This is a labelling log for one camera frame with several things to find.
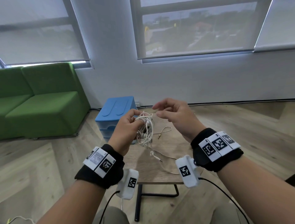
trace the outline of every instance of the green couch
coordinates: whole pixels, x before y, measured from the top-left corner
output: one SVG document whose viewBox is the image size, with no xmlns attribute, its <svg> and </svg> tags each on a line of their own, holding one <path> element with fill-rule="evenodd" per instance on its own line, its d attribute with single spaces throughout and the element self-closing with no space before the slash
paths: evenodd
<svg viewBox="0 0 295 224">
<path fill-rule="evenodd" d="M 21 67 L 0 69 L 0 139 L 22 136 L 8 123 L 6 115 L 33 95 Z"/>
<path fill-rule="evenodd" d="M 90 105 L 72 64 L 30 66 L 21 71 L 33 96 L 5 115 L 11 129 L 26 138 L 75 134 Z"/>
</svg>

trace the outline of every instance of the wooden tabletop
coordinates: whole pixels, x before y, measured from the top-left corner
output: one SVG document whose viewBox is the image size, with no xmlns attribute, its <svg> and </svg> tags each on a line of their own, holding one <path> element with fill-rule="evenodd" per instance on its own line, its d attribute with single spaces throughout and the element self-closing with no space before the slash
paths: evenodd
<svg viewBox="0 0 295 224">
<path fill-rule="evenodd" d="M 152 109 L 145 109 L 145 112 L 152 113 Z M 164 155 L 174 157 L 176 159 L 190 155 L 192 157 L 192 148 L 183 136 L 175 129 L 171 122 L 161 119 L 155 114 L 154 118 L 154 133 L 161 132 L 165 126 L 172 127 L 172 130 L 164 133 L 158 139 L 158 135 L 154 135 L 152 147 L 153 149 L 163 153 Z M 143 147 L 138 143 L 131 145 L 129 152 L 124 156 L 124 168 L 135 169 L 139 172 L 138 184 L 183 184 L 179 174 L 171 174 L 165 171 L 161 165 L 168 171 L 178 173 L 175 164 L 175 159 L 168 158 L 155 152 L 163 162 L 158 161 L 153 156 L 150 156 L 150 149 Z"/>
</svg>

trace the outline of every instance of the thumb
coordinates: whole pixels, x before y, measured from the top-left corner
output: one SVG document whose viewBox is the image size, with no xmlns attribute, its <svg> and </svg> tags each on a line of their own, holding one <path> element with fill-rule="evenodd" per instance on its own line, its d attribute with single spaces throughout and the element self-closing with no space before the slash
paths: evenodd
<svg viewBox="0 0 295 224">
<path fill-rule="evenodd" d="M 173 118 L 175 116 L 175 112 L 171 112 L 171 111 L 157 111 L 156 115 L 159 118 L 163 118 L 163 119 L 168 119 L 170 121 L 173 121 Z"/>
<path fill-rule="evenodd" d="M 143 120 L 141 120 L 141 119 L 138 119 L 138 120 L 134 121 L 134 122 L 131 123 L 131 124 L 134 126 L 134 128 L 135 128 L 136 130 L 138 130 L 142 125 L 145 124 L 145 122 L 144 122 Z"/>
</svg>

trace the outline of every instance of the floor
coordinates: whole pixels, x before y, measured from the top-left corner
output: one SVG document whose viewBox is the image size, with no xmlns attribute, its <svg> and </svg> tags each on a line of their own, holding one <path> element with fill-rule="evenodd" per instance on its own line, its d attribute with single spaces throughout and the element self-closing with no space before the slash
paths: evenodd
<svg viewBox="0 0 295 224">
<path fill-rule="evenodd" d="M 217 131 L 224 130 L 241 146 L 247 157 L 287 179 L 295 173 L 295 103 L 251 103 L 191 107 L 197 117 Z M 82 161 L 104 144 L 95 124 L 98 111 L 91 111 L 77 137 L 15 139 L 0 141 L 0 223 L 22 215 L 37 221 L 74 182 Z M 202 177 L 225 186 L 212 172 Z M 106 205 L 115 186 L 107 190 L 100 208 Z M 207 182 L 193 189 L 178 185 L 176 198 L 143 197 L 140 223 L 210 222 L 216 206 L 229 200 Z M 174 193 L 173 185 L 144 185 L 144 192 Z M 134 222 L 136 195 L 123 201 L 123 210 Z M 121 206 L 114 197 L 110 205 Z M 16 220 L 14 224 L 24 223 Z"/>
</svg>

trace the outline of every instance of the pants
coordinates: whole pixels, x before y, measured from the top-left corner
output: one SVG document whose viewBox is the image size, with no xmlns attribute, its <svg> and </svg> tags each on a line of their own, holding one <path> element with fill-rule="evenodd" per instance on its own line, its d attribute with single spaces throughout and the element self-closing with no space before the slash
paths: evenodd
<svg viewBox="0 0 295 224">
<path fill-rule="evenodd" d="M 99 224 L 103 210 L 100 210 L 92 224 Z M 246 224 L 247 221 L 234 204 L 225 204 L 217 207 L 212 215 L 210 224 Z M 127 215 L 119 208 L 107 207 L 101 224 L 129 224 Z"/>
</svg>

